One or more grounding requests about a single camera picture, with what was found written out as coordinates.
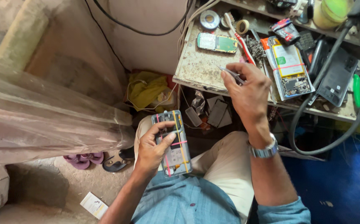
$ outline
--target green tool handle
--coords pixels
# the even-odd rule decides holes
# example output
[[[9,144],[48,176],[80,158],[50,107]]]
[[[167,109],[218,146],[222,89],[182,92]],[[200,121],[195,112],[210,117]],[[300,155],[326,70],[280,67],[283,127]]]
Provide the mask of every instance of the green tool handle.
[[[357,108],[360,108],[360,78],[354,74],[353,80],[354,101]]]

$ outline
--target beige trousers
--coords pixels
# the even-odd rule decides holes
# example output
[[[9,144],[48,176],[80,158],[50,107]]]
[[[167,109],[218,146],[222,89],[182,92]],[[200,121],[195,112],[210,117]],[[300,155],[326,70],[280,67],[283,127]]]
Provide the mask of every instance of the beige trousers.
[[[151,116],[145,117],[139,123],[134,140],[136,162],[140,137],[151,127]],[[217,185],[231,198],[242,224],[248,220],[254,196],[247,141],[247,133],[231,132],[210,150],[191,160],[193,173],[205,174],[204,179]]]

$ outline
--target shirt sleeve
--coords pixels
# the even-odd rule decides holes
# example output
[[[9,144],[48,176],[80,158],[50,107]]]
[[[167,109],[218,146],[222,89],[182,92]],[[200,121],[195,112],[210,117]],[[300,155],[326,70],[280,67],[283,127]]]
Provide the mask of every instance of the shirt sleeve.
[[[261,224],[300,224],[311,223],[310,211],[300,197],[297,201],[287,205],[280,206],[262,206],[257,207],[257,215]]]

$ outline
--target man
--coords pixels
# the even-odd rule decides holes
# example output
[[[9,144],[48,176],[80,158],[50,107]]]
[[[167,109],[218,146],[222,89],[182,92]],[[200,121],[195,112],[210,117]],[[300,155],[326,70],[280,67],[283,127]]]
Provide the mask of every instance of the man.
[[[165,178],[160,163],[175,135],[156,145],[155,134],[174,122],[152,125],[151,117],[143,119],[134,145],[134,171],[101,224],[244,224],[253,196],[259,204],[260,223],[310,223],[310,211],[297,196],[269,131],[266,113],[271,80],[251,64],[228,64],[227,69],[247,79],[239,86],[230,74],[221,73],[248,133],[232,132],[193,158],[193,173],[204,173],[203,178]]]

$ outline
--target masking tape roll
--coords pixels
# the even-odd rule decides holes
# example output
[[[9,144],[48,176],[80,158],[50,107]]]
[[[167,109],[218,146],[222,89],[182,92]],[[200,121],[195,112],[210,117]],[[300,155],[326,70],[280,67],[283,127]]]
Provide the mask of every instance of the masking tape roll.
[[[244,34],[249,30],[249,22],[246,19],[237,22],[236,31],[238,34]]]

